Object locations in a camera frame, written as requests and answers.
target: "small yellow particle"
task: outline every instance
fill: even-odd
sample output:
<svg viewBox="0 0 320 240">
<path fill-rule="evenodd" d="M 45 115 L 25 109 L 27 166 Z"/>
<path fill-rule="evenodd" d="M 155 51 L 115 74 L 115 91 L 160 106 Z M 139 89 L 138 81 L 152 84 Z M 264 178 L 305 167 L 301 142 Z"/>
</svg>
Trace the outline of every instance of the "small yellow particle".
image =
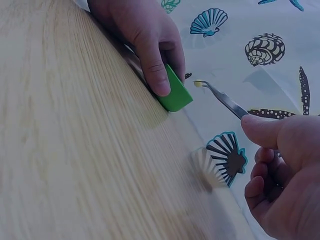
<svg viewBox="0 0 320 240">
<path fill-rule="evenodd" d="M 197 81 L 194 81 L 194 85 L 197 87 L 197 88 L 200 88 L 202 87 L 202 82 L 198 82 L 198 81 L 201 81 L 200 79 L 197 79 Z"/>
</svg>

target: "seashell print fabric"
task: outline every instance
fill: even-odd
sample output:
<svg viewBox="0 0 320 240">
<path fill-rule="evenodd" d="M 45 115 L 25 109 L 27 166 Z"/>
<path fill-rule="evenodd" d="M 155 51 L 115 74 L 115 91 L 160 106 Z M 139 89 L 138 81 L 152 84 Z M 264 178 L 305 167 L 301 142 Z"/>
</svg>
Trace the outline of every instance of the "seashell print fabric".
<svg viewBox="0 0 320 240">
<path fill-rule="evenodd" d="M 74 1 L 88 7 L 85 0 Z M 244 135 L 239 119 L 193 81 L 209 82 L 266 120 L 320 115 L 320 1 L 157 1 L 183 44 L 185 86 L 194 99 L 184 111 L 203 139 L 201 167 L 230 188 L 256 239 L 273 239 L 244 198 L 259 147 Z"/>
</svg>

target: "black starfish print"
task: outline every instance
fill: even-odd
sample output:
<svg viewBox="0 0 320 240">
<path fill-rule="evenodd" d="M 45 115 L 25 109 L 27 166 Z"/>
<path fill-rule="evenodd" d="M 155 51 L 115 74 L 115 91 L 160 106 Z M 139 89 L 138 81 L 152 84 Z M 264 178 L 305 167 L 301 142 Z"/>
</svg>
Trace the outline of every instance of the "black starfish print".
<svg viewBox="0 0 320 240">
<path fill-rule="evenodd" d="M 310 113 L 310 89 L 308 78 L 302 66 L 299 68 L 299 81 L 301 86 L 302 115 L 308 116 Z M 248 113 L 262 118 L 278 120 L 296 115 L 294 112 L 289 112 L 286 110 L 271 110 L 266 108 L 250 109 Z"/>
</svg>

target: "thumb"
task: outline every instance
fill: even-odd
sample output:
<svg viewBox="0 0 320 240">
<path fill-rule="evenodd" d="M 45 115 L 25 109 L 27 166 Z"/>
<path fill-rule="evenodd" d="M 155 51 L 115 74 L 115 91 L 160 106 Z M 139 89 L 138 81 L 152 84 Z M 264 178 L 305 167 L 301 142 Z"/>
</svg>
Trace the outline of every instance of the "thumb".
<svg viewBox="0 0 320 240">
<path fill-rule="evenodd" d="M 158 96 L 167 96 L 171 88 L 159 50 L 159 41 L 156 39 L 137 40 L 135 47 L 148 85 Z"/>
<path fill-rule="evenodd" d="M 248 139 L 266 149 L 278 149 L 278 135 L 283 124 L 283 120 L 266 121 L 250 114 L 241 118 L 241 127 Z"/>
</svg>

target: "blue scallop shell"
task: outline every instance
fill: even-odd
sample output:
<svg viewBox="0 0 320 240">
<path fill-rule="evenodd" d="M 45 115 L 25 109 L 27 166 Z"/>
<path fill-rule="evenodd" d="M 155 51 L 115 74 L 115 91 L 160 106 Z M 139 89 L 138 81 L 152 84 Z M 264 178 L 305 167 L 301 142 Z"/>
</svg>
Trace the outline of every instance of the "blue scallop shell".
<svg viewBox="0 0 320 240">
<path fill-rule="evenodd" d="M 199 14 L 192 22 L 190 34 L 202 34 L 203 37 L 213 36 L 219 27 L 228 19 L 228 14 L 219 8 L 210 8 Z"/>
</svg>

